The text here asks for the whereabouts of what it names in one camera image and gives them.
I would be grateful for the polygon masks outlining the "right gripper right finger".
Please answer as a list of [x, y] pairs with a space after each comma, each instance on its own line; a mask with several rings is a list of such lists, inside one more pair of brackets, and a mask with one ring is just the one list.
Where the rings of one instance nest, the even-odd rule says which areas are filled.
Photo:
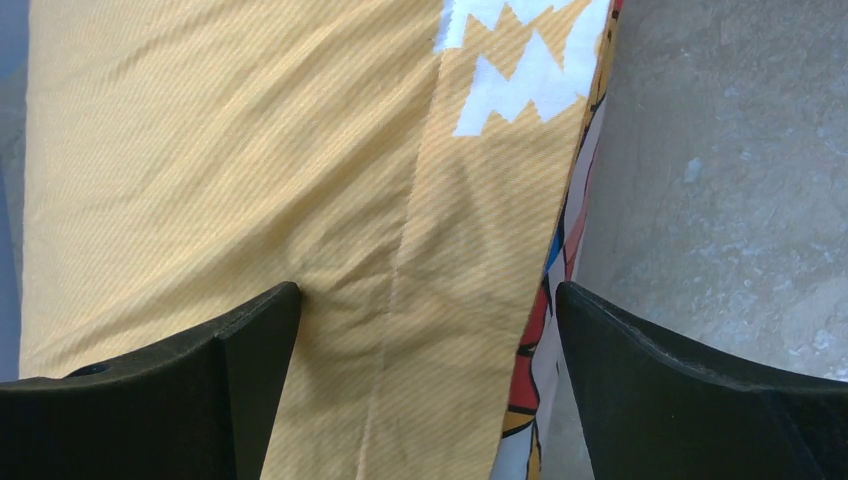
[[598, 479], [843, 479], [847, 386], [749, 361], [573, 282], [557, 321]]

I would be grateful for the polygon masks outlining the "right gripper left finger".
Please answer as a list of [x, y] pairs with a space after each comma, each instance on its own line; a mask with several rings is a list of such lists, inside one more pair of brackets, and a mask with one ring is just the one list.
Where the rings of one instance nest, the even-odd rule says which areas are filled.
[[285, 282], [62, 378], [1, 387], [5, 479], [257, 479], [301, 317]]

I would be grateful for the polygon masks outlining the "orange cartoon pillowcase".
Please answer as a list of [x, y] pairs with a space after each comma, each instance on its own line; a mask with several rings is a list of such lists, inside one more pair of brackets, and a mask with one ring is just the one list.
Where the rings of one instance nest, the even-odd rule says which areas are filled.
[[266, 479], [536, 479], [617, 1], [35, 1], [25, 376], [282, 281]]

